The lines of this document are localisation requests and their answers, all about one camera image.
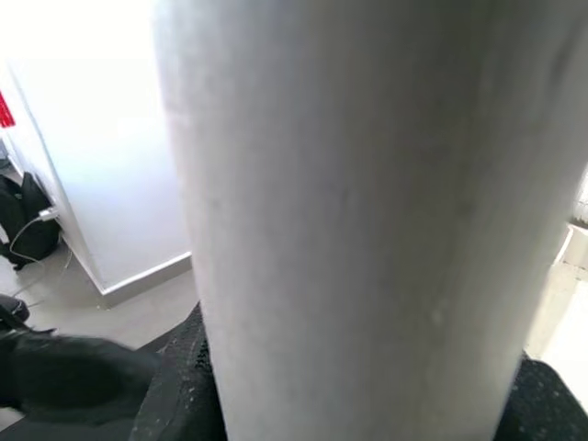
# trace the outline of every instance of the white cylinder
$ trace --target white cylinder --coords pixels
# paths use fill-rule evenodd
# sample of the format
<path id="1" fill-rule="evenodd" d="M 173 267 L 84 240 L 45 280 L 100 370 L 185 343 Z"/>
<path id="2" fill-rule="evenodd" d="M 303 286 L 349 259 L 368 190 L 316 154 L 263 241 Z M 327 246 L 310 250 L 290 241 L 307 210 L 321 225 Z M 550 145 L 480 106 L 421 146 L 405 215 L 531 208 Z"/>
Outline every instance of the white cylinder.
<path id="1" fill-rule="evenodd" d="M 163 2 L 228 436 L 492 439 L 588 160 L 582 2 Z"/>

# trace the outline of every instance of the floor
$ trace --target floor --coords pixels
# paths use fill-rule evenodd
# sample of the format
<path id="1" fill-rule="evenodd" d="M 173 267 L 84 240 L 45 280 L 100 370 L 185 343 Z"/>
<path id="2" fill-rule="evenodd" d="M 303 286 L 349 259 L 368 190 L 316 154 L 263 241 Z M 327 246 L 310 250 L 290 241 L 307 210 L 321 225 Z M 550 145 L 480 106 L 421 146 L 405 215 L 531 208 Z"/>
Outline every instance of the floor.
<path id="1" fill-rule="evenodd" d="M 107 309 L 65 245 L 43 262 L 44 269 L 29 265 L 15 273 L 0 259 L 0 292 L 14 295 L 24 287 L 18 296 L 31 305 L 28 325 L 37 329 L 57 328 L 60 334 L 100 336 L 140 347 L 182 322 L 198 301 L 189 271 Z M 0 410 L 0 430 L 18 419 L 16 413 Z"/>

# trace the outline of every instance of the black bag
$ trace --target black bag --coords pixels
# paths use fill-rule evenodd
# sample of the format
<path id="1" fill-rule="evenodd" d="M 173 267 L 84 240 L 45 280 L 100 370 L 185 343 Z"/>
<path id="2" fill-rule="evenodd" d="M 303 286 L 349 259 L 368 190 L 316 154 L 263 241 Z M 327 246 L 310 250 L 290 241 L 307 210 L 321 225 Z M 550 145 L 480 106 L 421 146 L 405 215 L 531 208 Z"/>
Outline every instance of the black bag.
<path id="1" fill-rule="evenodd" d="M 0 176 L 0 225 L 8 236 L 8 243 L 0 244 L 0 255 L 14 265 L 16 271 L 34 260 L 51 254 L 59 241 L 59 225 L 55 220 L 38 221 L 29 225 L 19 236 L 10 252 L 10 245 L 18 233 L 47 209 L 51 203 L 30 173 L 25 173 L 22 186 L 6 176 Z"/>

